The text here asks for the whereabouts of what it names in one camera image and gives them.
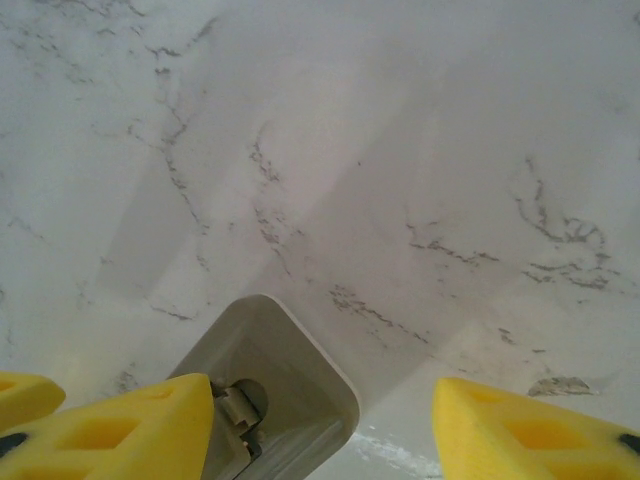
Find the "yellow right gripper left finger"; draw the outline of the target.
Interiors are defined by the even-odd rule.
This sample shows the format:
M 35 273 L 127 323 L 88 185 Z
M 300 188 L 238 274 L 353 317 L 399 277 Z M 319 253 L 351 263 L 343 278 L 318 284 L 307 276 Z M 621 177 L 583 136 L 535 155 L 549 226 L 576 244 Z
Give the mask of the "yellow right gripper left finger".
M 1 429 L 4 479 L 198 479 L 214 422 L 191 373 Z

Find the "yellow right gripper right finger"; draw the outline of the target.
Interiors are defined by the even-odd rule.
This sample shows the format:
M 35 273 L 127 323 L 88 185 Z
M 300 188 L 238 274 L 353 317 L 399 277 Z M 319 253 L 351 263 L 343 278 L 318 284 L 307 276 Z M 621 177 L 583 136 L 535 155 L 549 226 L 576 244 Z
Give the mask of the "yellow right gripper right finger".
M 434 387 L 432 425 L 447 479 L 636 479 L 639 434 L 462 378 Z

